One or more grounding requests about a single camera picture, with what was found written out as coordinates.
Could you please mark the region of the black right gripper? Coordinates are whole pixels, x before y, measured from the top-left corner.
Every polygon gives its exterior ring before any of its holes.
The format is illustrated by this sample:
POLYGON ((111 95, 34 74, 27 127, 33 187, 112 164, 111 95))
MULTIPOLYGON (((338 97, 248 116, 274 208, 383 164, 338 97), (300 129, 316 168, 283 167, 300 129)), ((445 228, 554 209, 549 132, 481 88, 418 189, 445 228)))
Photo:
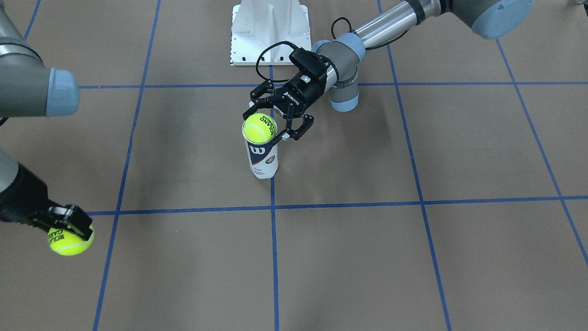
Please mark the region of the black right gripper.
POLYGON ((46 184, 23 165, 19 166, 16 178, 0 195, 0 219, 6 223, 38 228, 45 233, 62 230, 82 241, 90 241, 94 234, 92 218, 79 206, 51 207, 46 184))

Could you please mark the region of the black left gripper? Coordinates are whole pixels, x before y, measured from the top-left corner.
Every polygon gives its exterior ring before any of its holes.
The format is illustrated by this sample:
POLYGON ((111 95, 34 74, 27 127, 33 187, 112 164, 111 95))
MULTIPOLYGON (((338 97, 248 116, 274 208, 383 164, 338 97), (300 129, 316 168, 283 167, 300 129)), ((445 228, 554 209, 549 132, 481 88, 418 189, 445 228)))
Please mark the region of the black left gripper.
POLYGON ((270 79, 263 81, 250 93, 252 105, 246 110, 242 119, 254 115, 260 109, 274 109, 285 120, 285 128, 277 134, 277 140, 293 139, 298 141, 314 124, 314 117, 306 114, 307 109, 323 96, 326 86, 326 73, 315 77, 299 71, 282 87, 270 79), (302 119, 298 128, 293 128, 294 119, 302 119))

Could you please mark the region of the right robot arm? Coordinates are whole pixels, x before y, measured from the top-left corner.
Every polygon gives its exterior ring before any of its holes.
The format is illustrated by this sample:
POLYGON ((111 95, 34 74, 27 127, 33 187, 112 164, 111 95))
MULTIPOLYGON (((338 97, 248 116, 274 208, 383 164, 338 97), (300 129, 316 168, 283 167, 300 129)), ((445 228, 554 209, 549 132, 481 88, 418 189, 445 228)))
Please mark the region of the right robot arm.
MULTIPOLYGON (((55 117, 74 114, 79 85, 72 73, 48 68, 26 42, 4 8, 0 11, 1 122, 16 117, 55 117)), ((64 230, 90 241, 92 220, 77 205, 59 205, 48 188, 23 164, 1 152, 1 220, 39 228, 64 230)))

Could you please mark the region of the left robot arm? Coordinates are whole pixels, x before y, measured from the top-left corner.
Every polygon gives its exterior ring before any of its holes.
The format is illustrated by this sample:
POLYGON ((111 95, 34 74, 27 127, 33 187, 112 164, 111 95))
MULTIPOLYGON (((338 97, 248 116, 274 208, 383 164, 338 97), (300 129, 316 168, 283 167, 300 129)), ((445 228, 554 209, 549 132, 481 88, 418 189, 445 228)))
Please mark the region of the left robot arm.
POLYGON ((261 7, 258 0, 244 0, 233 15, 233 50, 246 51, 241 63, 258 67, 271 56, 271 63, 285 61, 294 65, 298 73, 282 80, 282 87, 267 77, 250 93, 249 109, 244 121, 252 119, 260 109, 275 109, 286 120, 284 130, 277 132, 269 127, 270 141, 300 139, 313 124, 307 109, 324 94, 336 111, 348 112, 359 103, 358 64, 369 52, 386 48, 397 42, 410 30, 421 30, 431 17, 451 14, 483 39, 496 39, 515 29, 531 12, 532 0, 400 0, 378 16, 354 28, 348 24, 347 32, 332 35, 331 40, 318 40, 311 45, 310 25, 300 9, 291 13, 285 28, 271 40, 261 40, 258 33, 260 20, 253 17, 261 7))

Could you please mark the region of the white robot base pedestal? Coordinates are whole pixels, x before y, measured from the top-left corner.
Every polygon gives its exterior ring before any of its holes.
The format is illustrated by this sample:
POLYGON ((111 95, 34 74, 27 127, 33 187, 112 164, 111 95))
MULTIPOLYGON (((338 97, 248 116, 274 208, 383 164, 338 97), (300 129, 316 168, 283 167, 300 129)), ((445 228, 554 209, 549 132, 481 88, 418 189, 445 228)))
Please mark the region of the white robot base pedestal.
POLYGON ((298 0, 242 0, 232 8, 230 63, 233 66, 288 66, 292 49, 286 45, 262 54, 266 48, 287 40, 311 49, 309 9, 298 0))

